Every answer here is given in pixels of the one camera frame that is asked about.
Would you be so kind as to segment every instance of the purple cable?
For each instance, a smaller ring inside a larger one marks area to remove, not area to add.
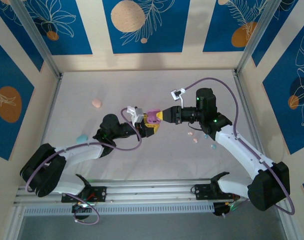
[[[237,125],[237,120],[238,120],[238,113],[239,113],[239,107],[238,107],[238,102],[237,102],[237,99],[235,97],[235,94],[233,93],[233,91],[231,90],[231,88],[226,84],[224,83],[222,80],[219,80],[217,78],[214,78],[214,77],[205,77],[205,78],[202,78],[196,82],[194,82],[193,84],[189,85],[188,87],[185,88],[185,90],[187,91],[188,89],[190,89],[191,87],[195,86],[196,84],[204,81],[204,80],[214,80],[214,81],[217,81],[219,83],[221,83],[222,85],[224,85],[228,91],[231,93],[233,99],[234,99],[234,102],[235,102],[235,105],[236,105],[236,116],[235,116],[235,121],[234,121],[234,126],[233,126],[233,132],[234,132],[234,135],[235,137],[237,137],[237,131],[236,131],[236,125]],[[258,160],[262,159],[251,147],[249,147],[243,140],[241,140],[240,138],[237,139],[248,151],[250,151]],[[282,181],[279,179],[279,177],[276,175],[276,173],[271,169],[270,166],[268,166],[268,164],[263,161],[262,164],[271,172],[271,174],[273,175],[273,177],[275,178],[275,180],[277,181],[277,183],[280,185],[281,189],[283,190],[286,198],[288,199],[288,202],[290,203],[290,206],[291,206],[291,209],[292,211],[287,211],[285,209],[283,209],[282,207],[278,206],[278,205],[275,205],[279,210],[289,214],[289,215],[294,215],[295,214],[295,206],[294,206],[294,203],[293,203],[293,200],[292,198],[290,197],[289,193],[287,192],[285,186],[283,185]]]
[[[98,211],[95,209],[95,207],[91,206],[91,204],[89,204],[88,202],[84,201],[83,199],[79,198],[78,196],[76,195],[73,195],[73,194],[70,194],[70,193],[67,193],[66,195],[76,199],[76,200],[79,200],[80,202],[84,203],[84,204],[87,204],[97,215],[97,219],[96,221],[94,222],[83,222],[83,221],[80,221],[76,218],[76,213],[77,211],[75,211],[74,213],[74,220],[75,222],[79,223],[79,224],[83,224],[83,225],[94,225],[94,224],[97,224],[99,221],[100,221],[100,214],[98,213]]]
[[[121,116],[124,118],[125,122],[127,124],[129,124],[131,126],[131,128],[133,128],[133,130],[135,131],[135,133],[137,134],[138,138],[139,138],[139,143],[136,147],[133,147],[133,148],[130,148],[130,149],[123,149],[123,148],[119,148],[119,147],[116,147],[116,146],[113,146],[113,145],[110,145],[110,144],[107,144],[107,143],[103,143],[103,142],[90,142],[90,143],[82,143],[82,144],[78,144],[78,145],[73,145],[73,146],[70,146],[68,147],[67,149],[62,149],[60,151],[57,151],[55,153],[53,153],[51,156],[49,156],[47,159],[45,159],[36,169],[35,171],[31,174],[31,176],[29,177],[29,179],[26,181],[26,185],[25,185],[25,191],[27,191],[28,193],[30,193],[31,191],[28,189],[32,179],[35,177],[35,175],[38,173],[38,171],[40,171],[40,169],[46,164],[48,163],[52,158],[54,158],[56,155],[59,155],[63,152],[66,152],[66,151],[69,151],[69,150],[72,150],[72,149],[76,149],[76,148],[80,148],[80,147],[84,147],[84,146],[89,146],[89,145],[103,145],[103,146],[107,146],[107,147],[110,147],[110,148],[113,148],[113,149],[117,149],[117,150],[120,150],[120,151],[132,151],[132,150],[136,150],[137,148],[139,148],[142,144],[142,137],[140,135],[140,133],[138,132],[138,130],[133,126],[133,124],[127,120],[127,118],[124,116],[123,112],[127,110],[127,108],[123,108],[121,110]],[[72,194],[69,194],[67,193],[67,195],[71,196],[72,198],[75,198],[85,204],[88,204],[87,202],[83,201],[83,200],[80,200],[77,196],[74,196]],[[82,224],[87,224],[87,225],[92,225],[94,223],[85,223],[85,222],[82,222]]]

